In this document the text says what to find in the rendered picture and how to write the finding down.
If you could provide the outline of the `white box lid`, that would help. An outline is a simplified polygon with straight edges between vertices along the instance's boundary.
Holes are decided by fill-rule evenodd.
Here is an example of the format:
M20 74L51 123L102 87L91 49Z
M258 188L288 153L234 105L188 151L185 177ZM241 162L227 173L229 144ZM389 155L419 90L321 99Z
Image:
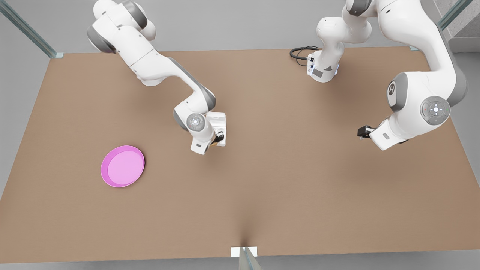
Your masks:
M216 132L225 131L227 128L227 119L224 112L210 111L206 114L206 118Z

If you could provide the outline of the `pink round plate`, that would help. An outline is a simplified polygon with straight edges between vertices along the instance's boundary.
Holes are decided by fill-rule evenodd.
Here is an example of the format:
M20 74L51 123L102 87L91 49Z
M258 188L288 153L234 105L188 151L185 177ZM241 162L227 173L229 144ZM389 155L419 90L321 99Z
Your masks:
M136 147L123 145L104 157L100 174L103 181L114 188L123 188L137 181L144 171L143 153Z

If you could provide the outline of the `silver frame post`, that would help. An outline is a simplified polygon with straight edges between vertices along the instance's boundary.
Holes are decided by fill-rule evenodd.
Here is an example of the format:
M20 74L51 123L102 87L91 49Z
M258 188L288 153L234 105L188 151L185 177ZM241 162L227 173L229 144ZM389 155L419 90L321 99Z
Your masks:
M238 270L263 270L257 261L257 246L231 247L230 256L239 258Z
M64 53L55 51L5 0L0 0L0 12L50 59L63 58Z
M453 53L480 53L480 0L421 0Z

